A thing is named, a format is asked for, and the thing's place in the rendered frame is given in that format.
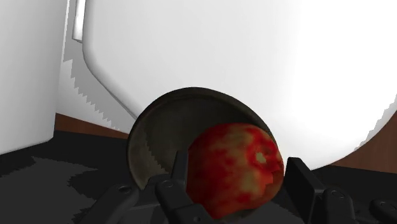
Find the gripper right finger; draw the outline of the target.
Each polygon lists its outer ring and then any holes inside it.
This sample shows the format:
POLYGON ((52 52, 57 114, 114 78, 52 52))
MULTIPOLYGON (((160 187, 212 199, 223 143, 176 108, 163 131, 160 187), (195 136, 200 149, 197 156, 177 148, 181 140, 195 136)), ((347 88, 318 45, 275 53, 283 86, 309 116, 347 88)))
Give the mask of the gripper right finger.
POLYGON ((397 202, 373 199, 365 209, 343 189, 323 185, 300 158, 288 158, 283 186, 305 224, 397 224, 397 202))

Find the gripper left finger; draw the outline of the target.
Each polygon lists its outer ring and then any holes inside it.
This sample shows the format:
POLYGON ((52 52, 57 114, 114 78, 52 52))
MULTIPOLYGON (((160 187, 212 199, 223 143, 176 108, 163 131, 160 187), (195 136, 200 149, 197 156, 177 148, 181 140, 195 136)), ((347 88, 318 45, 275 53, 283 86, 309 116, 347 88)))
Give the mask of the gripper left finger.
POLYGON ((201 204, 195 204, 186 193, 188 152, 179 150, 171 174, 152 176, 144 189, 118 184, 109 188, 80 224, 127 224, 132 211, 139 214, 162 209, 169 224, 217 224, 201 204))

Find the red yellow apple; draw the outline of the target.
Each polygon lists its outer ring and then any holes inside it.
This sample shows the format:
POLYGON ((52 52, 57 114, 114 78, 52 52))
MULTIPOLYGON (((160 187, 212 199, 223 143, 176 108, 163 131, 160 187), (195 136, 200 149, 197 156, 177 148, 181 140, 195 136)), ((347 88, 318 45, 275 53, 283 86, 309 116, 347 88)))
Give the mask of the red yellow apple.
POLYGON ((277 145, 255 125, 213 126, 188 149, 186 192, 214 219, 262 206, 276 196, 283 179, 277 145))

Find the dark brown round bowl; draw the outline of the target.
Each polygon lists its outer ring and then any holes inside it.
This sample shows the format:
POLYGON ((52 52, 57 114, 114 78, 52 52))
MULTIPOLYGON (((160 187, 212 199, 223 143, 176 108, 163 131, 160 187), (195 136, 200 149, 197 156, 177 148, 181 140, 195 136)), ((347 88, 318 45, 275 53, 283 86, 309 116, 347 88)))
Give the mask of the dark brown round bowl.
MULTIPOLYGON (((129 134, 127 158, 137 186, 144 189, 152 176, 171 174, 179 150, 188 152, 201 133, 226 123, 255 125, 274 140, 271 131, 252 109, 221 92, 189 87, 171 91, 154 100, 139 115, 129 134)), ((232 220, 254 210, 213 219, 217 223, 232 220)))

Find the large white rounded fixture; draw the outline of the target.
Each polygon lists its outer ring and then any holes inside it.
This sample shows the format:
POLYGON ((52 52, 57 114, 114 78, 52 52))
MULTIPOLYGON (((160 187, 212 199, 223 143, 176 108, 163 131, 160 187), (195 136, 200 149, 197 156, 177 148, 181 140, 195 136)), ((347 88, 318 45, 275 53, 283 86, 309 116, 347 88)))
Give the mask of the large white rounded fixture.
POLYGON ((85 0, 82 39, 132 116, 175 89, 217 90, 311 169, 397 112, 397 0, 85 0))

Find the plain white cabinet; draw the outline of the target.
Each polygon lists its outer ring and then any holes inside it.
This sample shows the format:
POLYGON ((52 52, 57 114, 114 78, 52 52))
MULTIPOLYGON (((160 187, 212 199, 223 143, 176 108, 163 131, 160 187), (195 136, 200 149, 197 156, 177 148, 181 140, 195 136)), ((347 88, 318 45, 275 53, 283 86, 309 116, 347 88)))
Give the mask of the plain white cabinet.
POLYGON ((53 136, 68 0, 0 0, 0 155, 53 136))

